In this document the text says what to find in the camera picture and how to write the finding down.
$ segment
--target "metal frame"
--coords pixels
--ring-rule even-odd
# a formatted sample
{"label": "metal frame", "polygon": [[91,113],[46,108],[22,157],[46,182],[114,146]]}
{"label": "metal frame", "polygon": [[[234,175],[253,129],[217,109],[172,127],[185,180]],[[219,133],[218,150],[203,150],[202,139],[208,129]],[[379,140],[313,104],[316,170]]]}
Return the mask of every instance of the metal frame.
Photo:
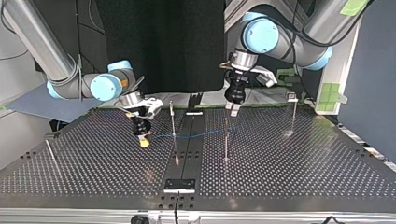
{"label": "metal frame", "polygon": [[[137,210],[77,210],[77,209],[0,209],[0,223],[130,223],[135,215],[158,217],[161,223],[175,223],[173,211]],[[186,212],[179,211],[182,223],[192,223],[191,217],[198,217],[200,223],[322,223],[326,217],[336,217],[346,223],[396,223],[396,215],[373,213],[244,213],[244,212]]]}
{"label": "metal frame", "polygon": [[[227,33],[249,10],[258,5],[276,8],[288,21],[292,21],[297,0],[233,0],[224,11],[224,33]],[[308,20],[303,8],[298,5],[294,25],[302,30]]]}

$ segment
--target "white cable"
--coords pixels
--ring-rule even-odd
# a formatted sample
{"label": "white cable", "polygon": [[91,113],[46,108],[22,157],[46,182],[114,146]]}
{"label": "white cable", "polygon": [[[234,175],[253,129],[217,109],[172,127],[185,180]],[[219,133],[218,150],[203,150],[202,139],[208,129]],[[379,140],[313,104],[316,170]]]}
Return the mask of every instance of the white cable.
{"label": "white cable", "polygon": [[96,25],[96,23],[93,21],[92,14],[91,14],[91,6],[92,6],[92,0],[90,0],[90,3],[88,4],[88,14],[90,15],[91,23],[96,29],[98,29],[99,31],[104,33],[105,31],[102,28],[100,28],[98,25]]}

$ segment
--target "black cable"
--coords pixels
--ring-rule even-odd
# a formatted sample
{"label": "black cable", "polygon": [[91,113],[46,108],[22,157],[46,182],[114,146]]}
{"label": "black cable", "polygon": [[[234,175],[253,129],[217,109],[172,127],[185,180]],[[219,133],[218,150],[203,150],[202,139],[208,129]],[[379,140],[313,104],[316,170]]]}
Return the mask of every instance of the black cable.
{"label": "black cable", "polygon": [[357,23],[359,22],[359,20],[361,19],[361,16],[363,16],[364,12],[367,10],[367,8],[369,8],[369,6],[370,6],[373,2],[374,2],[374,0],[370,0],[370,1],[367,3],[366,7],[361,11],[361,13],[360,13],[359,16],[356,18],[356,20],[353,21],[353,23],[350,25],[350,27],[349,27],[349,29],[346,31],[346,33],[345,33],[340,39],[338,39],[337,41],[335,41],[335,42],[333,42],[333,43],[327,43],[327,44],[325,44],[325,43],[320,43],[320,42],[318,42],[317,40],[315,40],[315,39],[311,38],[310,36],[308,36],[308,35],[304,32],[304,29],[303,29],[303,31],[302,31],[301,33],[300,33],[300,32],[296,32],[296,31],[293,31],[293,32],[294,32],[297,36],[299,36],[301,39],[305,40],[305,41],[308,42],[308,43],[311,43],[311,44],[313,44],[313,45],[316,45],[316,46],[318,46],[318,47],[326,48],[326,47],[330,47],[330,46],[337,45],[337,44],[341,43],[343,40],[345,40],[345,39],[347,38],[347,36],[350,34],[350,32],[352,32],[353,28],[355,28],[356,24],[357,24]]}
{"label": "black cable", "polygon": [[82,52],[80,52],[79,54],[81,55],[81,57],[83,57],[83,58],[85,59],[85,61],[87,61],[87,63],[88,63],[90,66],[92,66],[93,72],[100,72],[100,71],[95,67],[95,65],[93,65],[93,63],[91,63],[91,61],[90,61]]}
{"label": "black cable", "polygon": [[175,204],[175,211],[174,211],[174,214],[175,214],[175,223],[176,223],[176,224],[178,224],[178,215],[177,215],[178,195],[179,195],[179,193],[177,194],[176,204]]}
{"label": "black cable", "polygon": [[[291,23],[291,26],[293,26],[293,27],[294,27],[294,22],[295,22],[294,19],[295,19],[295,14],[297,13],[297,7],[298,7],[298,5],[299,5],[299,3],[298,3],[298,1],[297,1],[296,6],[295,6],[295,8],[294,8],[293,20],[292,20],[292,23]],[[308,89],[306,88],[306,86],[305,86],[305,84],[304,84],[304,82],[303,82],[303,78],[302,78],[302,76],[300,76],[300,71],[298,70],[298,67],[297,67],[297,65],[295,64],[297,55],[296,55],[296,50],[295,50],[295,47],[294,47],[294,41],[292,41],[291,38],[289,38],[289,40],[290,40],[290,46],[291,46],[291,49],[292,49],[292,52],[293,52],[293,58],[294,58],[294,60],[293,60],[293,61],[294,61],[294,63],[293,63],[293,69],[296,70],[297,77],[300,79],[300,83],[301,83],[301,85],[303,86],[304,91],[306,92],[306,94],[307,94],[308,97],[310,98],[311,102],[312,102],[314,105],[316,105],[316,103],[315,103],[315,101],[314,101],[314,98],[312,98],[311,94],[309,94]]]}
{"label": "black cable", "polygon": [[8,58],[2,58],[2,59],[0,59],[0,61],[6,61],[6,60],[11,60],[11,59],[16,59],[16,58],[19,58],[19,57],[21,57],[21,56],[27,54],[27,52],[29,52],[29,50],[26,50],[24,53],[19,54],[19,55],[16,55],[16,56],[12,56],[12,57],[8,57]]}
{"label": "black cable", "polygon": [[4,28],[6,28],[8,31],[10,31],[12,34],[15,34],[15,31],[13,31],[11,28],[9,28],[6,23],[4,22],[4,7],[5,7],[5,0],[1,1],[1,8],[0,8],[0,21],[3,24]]}
{"label": "black cable", "polygon": [[326,219],[322,222],[322,224],[328,224],[331,220],[333,220],[337,224],[345,224],[345,222],[340,222],[335,217],[326,217]]}
{"label": "black cable", "polygon": [[96,25],[95,21],[93,20],[91,8],[92,8],[92,0],[90,0],[90,2],[88,3],[88,15],[90,16],[91,23],[97,30],[101,31],[102,33],[105,33],[105,31],[102,28],[100,28],[98,25]]}
{"label": "black cable", "polygon": [[85,28],[87,28],[87,29],[93,30],[93,31],[95,31],[95,32],[97,32],[97,33],[99,33],[99,34],[101,34],[101,35],[103,35],[103,36],[106,36],[106,34],[103,33],[102,31],[97,30],[97,29],[95,29],[95,28],[93,28],[93,27],[91,27],[91,26],[89,26],[89,25],[84,24],[84,23],[81,23],[81,22],[80,22],[78,25],[83,26],[83,27],[85,27]]}

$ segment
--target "table surface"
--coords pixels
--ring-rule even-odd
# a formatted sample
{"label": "table surface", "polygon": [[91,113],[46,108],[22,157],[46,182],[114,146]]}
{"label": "table surface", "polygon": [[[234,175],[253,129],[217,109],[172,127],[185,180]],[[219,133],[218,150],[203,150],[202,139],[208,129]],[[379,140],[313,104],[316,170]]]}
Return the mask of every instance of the table surface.
{"label": "table surface", "polygon": [[[396,213],[396,174],[311,110],[203,111],[177,110],[174,138],[163,110],[147,149],[122,112],[92,111],[50,141],[55,161],[43,143],[0,171],[0,208]],[[165,194],[167,179],[195,192]]]}

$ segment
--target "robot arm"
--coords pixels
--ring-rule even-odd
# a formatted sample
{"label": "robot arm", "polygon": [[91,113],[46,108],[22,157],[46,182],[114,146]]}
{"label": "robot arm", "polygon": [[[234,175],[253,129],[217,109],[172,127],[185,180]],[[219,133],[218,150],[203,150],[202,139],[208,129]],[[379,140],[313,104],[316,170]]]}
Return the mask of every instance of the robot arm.
{"label": "robot arm", "polygon": [[160,111],[163,102],[144,99],[137,88],[134,70],[129,62],[122,61],[108,66],[103,74],[82,75],[76,62],[64,51],[42,18],[34,1],[5,1],[7,21],[23,44],[32,53],[47,75],[47,88],[54,98],[96,98],[110,101],[120,98],[117,107],[133,122],[132,130],[142,147],[149,145],[149,119]]}
{"label": "robot arm", "polygon": [[245,86],[249,73],[261,73],[261,83],[267,87],[277,83],[270,71],[257,66],[259,55],[266,54],[305,69],[319,70],[326,66],[332,57],[334,44],[330,43],[340,42],[334,42],[334,39],[343,33],[348,25],[353,28],[353,24],[373,2],[374,0],[368,3],[361,1],[358,10],[355,8],[355,11],[360,13],[357,16],[358,14],[345,13],[348,0],[322,1],[298,34],[264,14],[246,13],[241,20],[241,35],[228,67],[232,70],[231,83],[225,97],[228,101],[226,108],[232,110],[231,115],[236,116],[241,104],[246,100]]}
{"label": "robot arm", "polygon": [[[277,83],[274,74],[258,66],[259,55],[280,59],[287,63],[295,63],[301,67],[319,70],[324,67],[332,56],[332,47],[318,47],[312,45],[299,36],[295,36],[294,43],[290,37],[292,31],[280,27],[261,13],[248,12],[241,22],[241,36],[231,58],[230,87],[225,92],[227,109],[236,117],[242,103],[246,100],[245,87],[249,73],[261,74],[264,85],[271,87]],[[291,45],[294,45],[294,58]]]}

